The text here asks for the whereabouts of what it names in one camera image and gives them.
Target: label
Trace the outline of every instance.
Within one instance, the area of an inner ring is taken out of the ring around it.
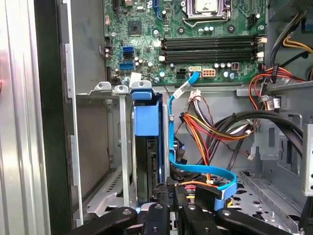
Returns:
[[[182,91],[181,88],[178,88],[178,89],[174,92],[173,96],[174,96],[175,99],[178,99],[179,97],[181,97],[182,94],[184,94],[184,92]]]
[[[151,9],[153,7],[153,1],[152,0],[149,0],[147,2],[147,9]]]

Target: black plastic clip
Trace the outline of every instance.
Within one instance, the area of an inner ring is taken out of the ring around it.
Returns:
[[[278,69],[279,69],[279,64],[275,64],[273,67],[272,75],[271,75],[273,84],[275,84],[277,81]]]

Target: blue drive bracket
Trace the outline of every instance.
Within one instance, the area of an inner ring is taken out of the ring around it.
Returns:
[[[133,89],[131,96],[136,101],[149,101],[155,94],[152,89]],[[159,101],[155,105],[134,106],[134,132],[136,136],[159,136]]]

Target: cable tie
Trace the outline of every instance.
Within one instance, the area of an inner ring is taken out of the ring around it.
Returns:
[[[259,103],[268,102],[269,96],[268,95],[262,95],[259,97]]]
[[[185,119],[184,119],[184,117],[183,117],[184,114],[185,114],[185,113],[180,113],[180,117],[179,117],[182,123],[185,122]]]
[[[271,75],[271,80],[273,84],[275,84],[277,81],[278,70],[279,70],[279,64],[275,64],[273,67],[272,75]]]
[[[251,126],[253,126],[253,124],[254,124],[253,121],[251,121],[250,119],[247,119],[246,121],[247,121]]]

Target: red wire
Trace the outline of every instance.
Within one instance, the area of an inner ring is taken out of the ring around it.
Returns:
[[[196,186],[186,186],[185,189],[196,189]]]

